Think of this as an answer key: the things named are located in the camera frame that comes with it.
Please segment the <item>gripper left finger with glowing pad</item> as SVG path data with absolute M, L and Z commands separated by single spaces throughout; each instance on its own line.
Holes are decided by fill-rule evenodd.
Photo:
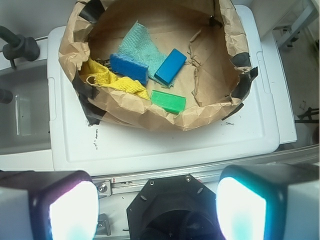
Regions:
M 83 171 L 0 172 L 2 240 L 92 240 L 98 190 Z

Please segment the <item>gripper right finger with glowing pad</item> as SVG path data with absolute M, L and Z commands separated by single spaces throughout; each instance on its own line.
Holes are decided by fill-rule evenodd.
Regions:
M 320 168 L 315 164 L 225 167 L 216 214 L 227 240 L 318 240 Z

